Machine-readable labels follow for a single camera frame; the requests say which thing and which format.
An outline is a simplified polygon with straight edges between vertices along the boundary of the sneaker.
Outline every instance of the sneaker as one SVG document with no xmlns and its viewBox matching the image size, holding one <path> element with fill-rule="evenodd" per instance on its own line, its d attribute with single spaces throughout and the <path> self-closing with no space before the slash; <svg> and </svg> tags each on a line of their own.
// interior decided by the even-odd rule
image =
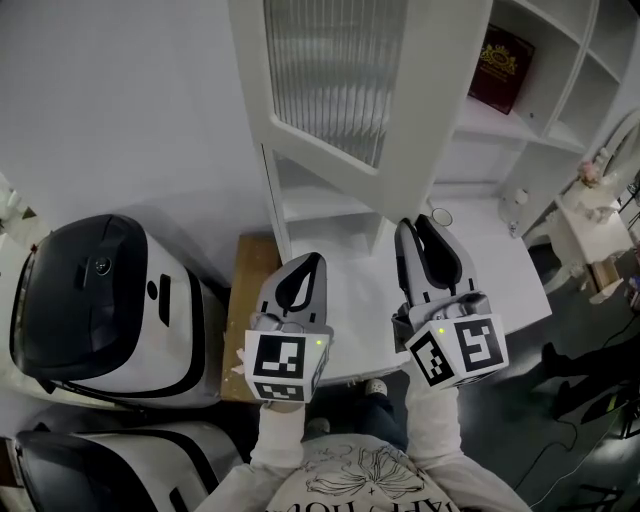
<svg viewBox="0 0 640 512">
<path fill-rule="evenodd" d="M 384 396 L 387 396 L 387 385 L 380 379 L 368 380 L 364 388 L 364 394 L 367 396 L 373 393 L 382 393 Z"/>
<path fill-rule="evenodd" d="M 319 431 L 329 434 L 331 432 L 331 423 L 327 418 L 313 418 L 307 423 L 307 431 Z"/>
</svg>

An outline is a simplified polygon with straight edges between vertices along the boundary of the white cabinet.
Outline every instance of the white cabinet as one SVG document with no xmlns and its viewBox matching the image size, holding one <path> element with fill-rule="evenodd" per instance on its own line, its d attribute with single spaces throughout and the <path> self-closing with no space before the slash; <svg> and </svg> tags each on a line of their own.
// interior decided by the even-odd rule
<svg viewBox="0 0 640 512">
<path fill-rule="evenodd" d="M 269 177 L 279 172 L 277 153 L 394 222 L 417 216 L 490 5 L 229 2 L 249 123 Z M 346 230 L 368 231 L 369 221 L 348 219 Z"/>
<path fill-rule="evenodd" d="M 404 360 L 393 223 L 427 197 L 453 213 L 507 331 L 550 313 L 511 237 L 575 177 L 610 109 L 635 38 L 627 0 L 232 0 L 230 15 L 282 258 L 329 264 L 350 365 L 330 363 L 329 380 Z M 535 46 L 509 115 L 466 94 L 488 23 Z"/>
</svg>

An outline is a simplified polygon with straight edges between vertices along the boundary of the book cover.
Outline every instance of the book cover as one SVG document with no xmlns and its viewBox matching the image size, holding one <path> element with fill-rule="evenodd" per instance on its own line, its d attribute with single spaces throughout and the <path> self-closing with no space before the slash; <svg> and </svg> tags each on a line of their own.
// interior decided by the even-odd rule
<svg viewBox="0 0 640 512">
<path fill-rule="evenodd" d="M 489 25 L 469 95 L 509 114 L 522 87 L 535 48 L 527 41 Z"/>
</svg>

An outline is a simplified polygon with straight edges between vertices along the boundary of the jeans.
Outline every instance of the jeans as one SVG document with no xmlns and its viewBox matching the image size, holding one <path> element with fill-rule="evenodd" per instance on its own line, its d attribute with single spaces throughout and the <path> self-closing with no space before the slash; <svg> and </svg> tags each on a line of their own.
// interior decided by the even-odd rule
<svg viewBox="0 0 640 512">
<path fill-rule="evenodd" d="M 558 413 L 573 411 L 621 381 L 638 378 L 639 357 L 640 339 L 634 337 L 619 345 L 587 352 L 576 359 L 567 358 L 559 368 L 560 376 L 587 377 L 562 395 Z"/>
<path fill-rule="evenodd" d="M 354 406 L 354 433 L 377 437 L 402 452 L 407 451 L 407 434 L 396 423 L 393 405 L 382 393 L 372 393 L 359 399 Z M 303 441 L 327 435 L 320 430 L 305 432 Z"/>
</svg>

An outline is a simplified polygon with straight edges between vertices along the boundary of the fiducial marker cube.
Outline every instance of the fiducial marker cube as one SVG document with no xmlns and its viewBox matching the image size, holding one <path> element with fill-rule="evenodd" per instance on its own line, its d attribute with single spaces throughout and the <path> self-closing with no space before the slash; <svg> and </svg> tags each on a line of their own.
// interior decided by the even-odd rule
<svg viewBox="0 0 640 512">
<path fill-rule="evenodd" d="M 406 344 L 429 386 L 468 384 L 509 365 L 499 315 L 427 322 Z"/>
<path fill-rule="evenodd" d="M 330 342 L 326 334 L 246 331 L 245 378 L 254 396 L 310 402 L 329 360 Z"/>
</svg>

